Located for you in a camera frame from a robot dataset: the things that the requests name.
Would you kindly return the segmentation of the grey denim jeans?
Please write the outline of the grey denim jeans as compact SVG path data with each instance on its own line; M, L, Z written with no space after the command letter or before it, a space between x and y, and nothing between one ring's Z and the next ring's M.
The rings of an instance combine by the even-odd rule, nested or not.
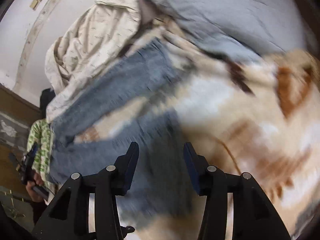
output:
M139 146L129 192L119 199L122 216L183 216L191 210L191 183L182 156L184 137L175 110L152 112L180 80L157 38L122 58L51 124L49 178L62 184L73 172L99 172Z

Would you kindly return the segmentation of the green patterned folded quilt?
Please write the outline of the green patterned folded quilt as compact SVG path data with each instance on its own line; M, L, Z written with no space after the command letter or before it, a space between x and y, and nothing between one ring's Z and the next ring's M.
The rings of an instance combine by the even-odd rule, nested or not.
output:
M46 119L35 121L29 131L27 140L27 151L29 152L33 144L37 143L37 151L35 154L32 169L36 171L44 181L46 187L53 184L48 180L51 158L51 130Z

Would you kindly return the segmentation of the wooden glass panel door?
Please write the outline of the wooden glass panel door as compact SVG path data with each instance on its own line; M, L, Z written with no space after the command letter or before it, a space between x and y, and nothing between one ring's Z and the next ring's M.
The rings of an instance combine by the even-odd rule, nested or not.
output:
M13 153L18 160L22 158L29 130L40 118L39 107L1 85L1 186L23 196L28 194L9 154Z

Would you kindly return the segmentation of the black garment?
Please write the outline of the black garment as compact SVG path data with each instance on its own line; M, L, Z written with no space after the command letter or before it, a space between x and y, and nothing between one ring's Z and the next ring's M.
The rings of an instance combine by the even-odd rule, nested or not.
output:
M40 96L40 111L43 119L46 118L46 109L49 103L55 98L55 92L52 88L44 89Z

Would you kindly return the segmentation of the leaf print bed blanket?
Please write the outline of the leaf print bed blanket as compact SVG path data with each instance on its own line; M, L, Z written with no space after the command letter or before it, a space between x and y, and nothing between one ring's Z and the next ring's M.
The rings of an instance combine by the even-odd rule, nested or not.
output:
M188 42L170 19L154 21L129 54L154 37L182 78L152 112L174 109L198 154L224 172L251 173L291 238L305 238L319 211L319 61L296 49L227 63Z

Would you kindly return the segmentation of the cream patterned duvet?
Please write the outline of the cream patterned duvet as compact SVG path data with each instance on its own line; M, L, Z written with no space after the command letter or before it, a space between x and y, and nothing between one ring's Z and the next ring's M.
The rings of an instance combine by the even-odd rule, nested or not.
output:
M52 122L112 62L138 31L138 0L95 0L46 53L45 74L56 94L47 106Z

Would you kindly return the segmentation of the grey quilted pillow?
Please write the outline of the grey quilted pillow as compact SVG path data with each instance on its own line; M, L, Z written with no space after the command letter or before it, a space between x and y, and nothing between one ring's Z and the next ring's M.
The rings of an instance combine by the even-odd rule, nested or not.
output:
M305 49L294 0L150 0L201 50L233 61Z

